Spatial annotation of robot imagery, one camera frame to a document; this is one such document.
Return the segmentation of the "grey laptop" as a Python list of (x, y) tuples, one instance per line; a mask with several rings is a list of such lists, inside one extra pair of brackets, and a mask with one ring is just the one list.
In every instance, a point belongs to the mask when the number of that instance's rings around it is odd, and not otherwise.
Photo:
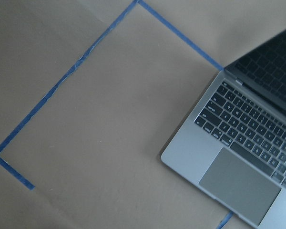
[(286, 229), (286, 29), (212, 81), (161, 161), (256, 229)]

